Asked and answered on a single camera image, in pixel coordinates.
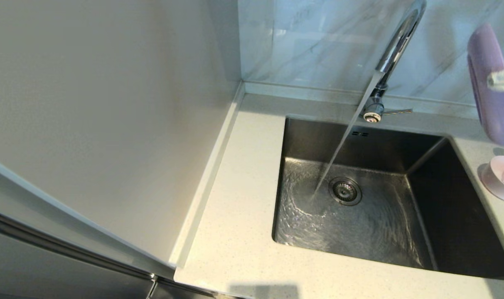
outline sink basin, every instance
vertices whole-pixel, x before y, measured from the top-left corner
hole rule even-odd
[[[288,118],[273,239],[427,270],[504,279],[504,251],[442,136]]]

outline white wall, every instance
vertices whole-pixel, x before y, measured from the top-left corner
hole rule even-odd
[[[243,80],[363,91],[412,0],[239,0]],[[427,0],[387,95],[474,104],[466,47],[504,0]]]
[[[233,0],[0,0],[0,165],[168,260],[238,42]]]

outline chrome faucet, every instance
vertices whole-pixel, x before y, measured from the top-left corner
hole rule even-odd
[[[392,35],[392,38],[385,49],[385,53],[383,53],[383,56],[376,67],[376,70],[383,72],[384,75],[370,94],[370,97],[366,101],[364,109],[361,113],[361,116],[365,121],[368,121],[369,123],[378,123],[381,121],[381,116],[383,115],[409,113],[413,111],[411,109],[385,111],[381,98],[388,88],[387,81],[390,78],[392,71],[394,71],[396,63],[400,60],[403,51],[405,51],[407,44],[409,44],[409,41],[411,40],[411,37],[413,36],[416,27],[423,16],[425,7],[426,0],[415,0],[406,11],[405,15],[403,15],[400,25],[396,28],[396,32]]]

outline running water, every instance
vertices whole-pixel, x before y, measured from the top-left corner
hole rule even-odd
[[[330,169],[331,165],[333,164],[333,161],[335,161],[337,154],[341,150],[342,145],[344,144],[346,138],[348,137],[348,135],[351,132],[351,128],[353,127],[353,124],[355,123],[355,121],[357,121],[357,117],[359,117],[359,114],[361,113],[362,108],[366,104],[366,99],[368,99],[368,97],[370,97],[370,94],[372,93],[372,91],[376,87],[377,83],[379,82],[379,80],[381,80],[381,78],[383,77],[384,74],[385,73],[379,72],[378,70],[376,70],[374,72],[374,75],[372,76],[372,79],[370,80],[370,84],[368,84],[368,87],[366,87],[366,91],[364,92],[364,95],[362,96],[361,102],[360,102],[359,106],[357,107],[355,114],[353,114],[353,117],[352,117],[350,123],[348,124],[348,127],[346,128],[344,135],[342,136],[341,142],[339,142],[339,145],[337,146],[335,153],[331,157],[331,160],[329,161],[329,163],[326,167],[326,170],[324,171],[324,173],[320,177],[320,180],[318,181],[318,185],[317,185],[315,191],[313,192],[313,195],[311,197],[311,201],[313,201],[315,199],[316,193],[317,193],[318,189],[320,189],[320,186],[322,186],[322,182],[324,181],[324,178],[326,177],[327,173],[329,172],[329,169]]]

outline sink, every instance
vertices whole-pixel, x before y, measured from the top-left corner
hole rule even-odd
[[[273,239],[377,262],[504,279],[504,251],[449,140],[288,118]]]

